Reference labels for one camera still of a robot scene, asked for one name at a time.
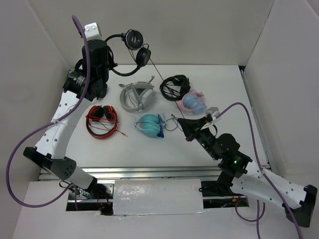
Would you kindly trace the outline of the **black Panasonic headphones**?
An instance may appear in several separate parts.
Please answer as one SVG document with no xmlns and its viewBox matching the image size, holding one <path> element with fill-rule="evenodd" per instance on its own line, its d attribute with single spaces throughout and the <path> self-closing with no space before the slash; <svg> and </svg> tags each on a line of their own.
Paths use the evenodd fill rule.
<svg viewBox="0 0 319 239">
<path fill-rule="evenodd" d="M 117 71 L 115 68 L 118 66 L 118 64 L 115 63 L 114 53 L 110 48 L 108 50 L 108 53 L 111 56 L 111 60 L 110 60 L 111 65 L 109 68 L 113 73 L 121 77 L 132 76 L 135 73 L 137 73 L 142 67 L 146 66 L 149 61 L 151 61 L 154 68 L 156 69 L 157 73 L 159 74 L 159 76 L 161 77 L 163 81 L 163 78 L 159 70 L 157 69 L 153 61 L 151 60 L 151 51 L 149 50 L 149 45 L 145 43 L 144 37 L 140 31 L 135 29 L 129 29 L 125 33 L 113 34 L 107 37 L 105 39 L 105 42 L 108 43 L 108 41 L 114 38 L 120 38 L 124 42 L 127 50 L 129 51 L 132 59 L 134 60 L 136 64 L 136 67 L 134 70 L 128 73 L 121 73 Z"/>
</svg>

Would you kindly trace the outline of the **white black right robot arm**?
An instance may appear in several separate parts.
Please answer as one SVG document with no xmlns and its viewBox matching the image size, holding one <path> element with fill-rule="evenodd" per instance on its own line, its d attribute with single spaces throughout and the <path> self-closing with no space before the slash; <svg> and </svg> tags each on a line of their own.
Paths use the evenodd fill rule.
<svg viewBox="0 0 319 239">
<path fill-rule="evenodd" d="M 214 136 L 205 125 L 210 116 L 200 119 L 183 119 L 180 124 L 187 141 L 196 140 L 214 160 L 219 160 L 221 174 L 217 190 L 222 195 L 242 194 L 262 202 L 271 202 L 284 208 L 286 218 L 297 222 L 300 227 L 309 228 L 314 212 L 317 188 L 302 186 L 260 167 L 249 156 L 240 152 L 239 143 L 233 135 L 224 133 Z"/>
</svg>

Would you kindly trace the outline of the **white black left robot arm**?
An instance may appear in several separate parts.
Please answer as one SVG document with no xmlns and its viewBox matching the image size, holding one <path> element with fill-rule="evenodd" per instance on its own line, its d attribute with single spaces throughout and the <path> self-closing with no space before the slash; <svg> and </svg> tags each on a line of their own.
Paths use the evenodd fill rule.
<svg viewBox="0 0 319 239">
<path fill-rule="evenodd" d="M 80 188 L 84 197 L 91 199 L 106 188 L 68 158 L 66 148 L 74 129 L 85 110 L 96 99 L 105 97 L 109 77 L 109 52 L 104 40 L 89 40 L 89 52 L 83 52 L 82 63 L 70 72 L 63 86 L 59 106 L 34 147 L 26 147 L 23 154 L 42 169 L 62 181 Z"/>
</svg>

